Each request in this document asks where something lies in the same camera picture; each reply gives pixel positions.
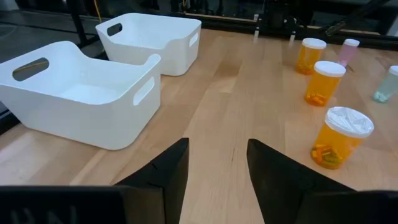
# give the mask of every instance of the white plastic bin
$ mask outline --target white plastic bin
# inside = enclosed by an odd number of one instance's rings
[[[109,36],[113,26],[121,26],[121,31]],[[141,65],[150,55],[159,54],[160,73],[177,76],[198,56],[200,26],[196,19],[128,13],[95,28],[110,60]]]
[[[23,81],[13,71],[45,58]],[[0,64],[0,100],[28,128],[116,150],[130,145],[160,106],[159,55],[143,65],[85,56],[57,42]]]

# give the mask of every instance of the wooden tabletop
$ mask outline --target wooden tabletop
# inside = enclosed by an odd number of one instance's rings
[[[138,170],[181,137],[190,167],[181,223],[263,223],[246,162],[256,138],[352,188],[398,189],[398,96],[371,99],[398,52],[359,49],[327,107],[306,104],[310,77],[293,64],[300,41],[202,29],[196,62],[181,77],[162,76],[162,104],[139,137],[120,151],[18,125],[0,136],[0,184],[109,185]],[[336,60],[329,45],[323,59]],[[326,170],[310,149],[331,106],[368,115],[374,132],[339,170]]]

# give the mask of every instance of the bin handle cutout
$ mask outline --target bin handle cutout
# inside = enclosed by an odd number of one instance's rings
[[[134,106],[137,106],[148,93],[153,89],[155,86],[155,78],[151,77],[143,86],[137,91],[133,98]]]
[[[113,26],[110,26],[106,29],[106,33],[108,36],[112,37],[113,35],[120,33],[123,30],[123,26],[121,23],[117,23]]]
[[[190,40],[189,40],[189,47],[191,47],[197,40],[198,40],[199,34],[196,33]]]
[[[40,72],[43,72],[49,66],[50,62],[46,58],[42,57],[15,69],[12,71],[12,77],[21,82]]]

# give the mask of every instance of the wood grain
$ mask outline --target wood grain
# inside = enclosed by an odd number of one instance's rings
[[[359,49],[329,105],[306,104],[310,77],[294,72],[300,41],[203,29],[187,74],[162,76],[162,104],[136,141],[107,151],[18,125],[0,136],[0,184],[109,185],[138,170],[181,137],[190,170],[181,223],[263,223],[251,186],[246,145],[256,138],[358,190],[398,189],[398,96],[371,99],[398,52]],[[323,59],[336,60],[329,45]],[[373,134],[339,170],[310,158],[331,106],[368,115]]]

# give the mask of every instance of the white bottle cap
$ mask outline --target white bottle cap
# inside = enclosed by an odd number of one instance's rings
[[[391,66],[390,69],[388,70],[388,72],[393,74],[393,75],[397,75],[398,76],[398,65]]]
[[[324,49],[326,47],[326,42],[315,38],[303,39],[302,44],[311,49]]]
[[[330,108],[325,122],[329,128],[352,138],[366,138],[374,129],[373,122],[367,116],[342,106]]]
[[[321,75],[328,77],[342,77],[346,73],[346,68],[335,62],[319,61],[315,63],[314,70]]]
[[[344,44],[345,45],[349,45],[349,46],[353,46],[353,47],[357,47],[359,45],[359,41],[358,40],[354,40],[354,39],[346,39],[346,40],[344,40]]]

